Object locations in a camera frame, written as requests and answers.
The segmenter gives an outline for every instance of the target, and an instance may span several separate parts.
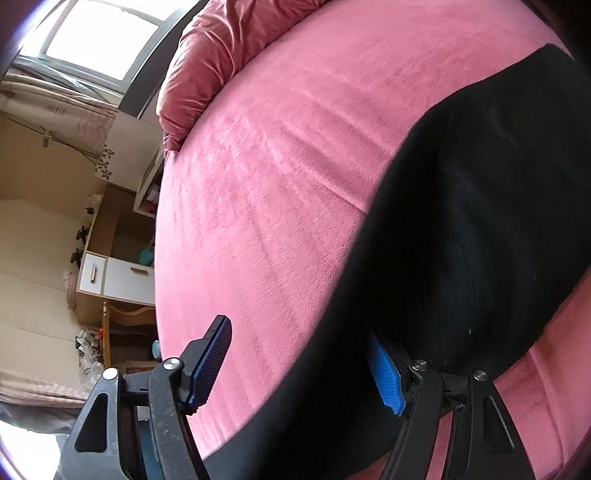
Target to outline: cable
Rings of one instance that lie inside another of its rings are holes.
[[[20,122],[17,122],[16,120],[10,118],[9,116],[7,116],[6,118],[8,118],[13,123],[16,123],[17,125],[20,125],[21,127],[28,128],[29,130],[31,130],[31,131],[33,131],[35,133],[38,133],[40,135],[45,135],[46,132],[47,132],[47,130],[45,130],[42,125],[37,125],[38,127],[42,128],[44,130],[43,132],[40,132],[39,130],[36,130],[36,129],[32,128],[32,127],[29,127],[28,125],[25,125],[25,124],[22,124]],[[56,143],[65,145],[67,147],[70,147],[73,150],[76,150],[78,153],[81,153],[82,155],[84,155],[90,161],[90,163],[92,163],[94,166],[96,166],[96,163],[97,163],[96,159],[93,159],[92,157],[89,157],[88,155],[86,155],[85,152],[83,152],[79,148],[76,148],[74,145],[70,145],[69,143],[64,142],[63,140],[59,140],[57,138],[54,138],[53,140],[55,140]]]

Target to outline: screw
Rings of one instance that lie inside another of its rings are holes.
[[[103,378],[105,380],[113,380],[114,378],[117,378],[117,375],[119,375],[119,370],[114,367],[108,368],[103,372]]]
[[[413,364],[411,365],[413,370],[417,372],[424,372],[428,367],[429,364],[425,360],[413,360]]]
[[[174,370],[181,364],[181,361],[178,358],[172,357],[168,358],[164,361],[164,368],[166,370]]]
[[[488,380],[488,374],[484,370],[476,370],[474,372],[474,378],[479,382],[486,382]]]

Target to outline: dark wall edge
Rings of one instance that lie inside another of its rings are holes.
[[[178,41],[184,28],[207,5],[208,1],[200,0],[194,7],[190,8],[156,46],[134,77],[127,93],[121,100],[119,104],[120,112],[136,118],[142,116],[150,100],[158,92],[164,81],[168,65],[177,50]]]
[[[2,2],[0,28],[0,79],[17,56],[25,36],[43,21],[60,0],[15,0]]]

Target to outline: beige wall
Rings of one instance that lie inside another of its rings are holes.
[[[63,272],[81,221],[25,200],[0,201],[0,365],[81,388]]]
[[[100,193],[105,182],[81,153],[53,142],[0,114],[0,198],[24,199],[79,218],[84,199]]]

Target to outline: pink pillow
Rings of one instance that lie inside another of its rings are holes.
[[[210,0],[183,31],[156,113],[178,151],[213,97],[268,44],[326,0]]]

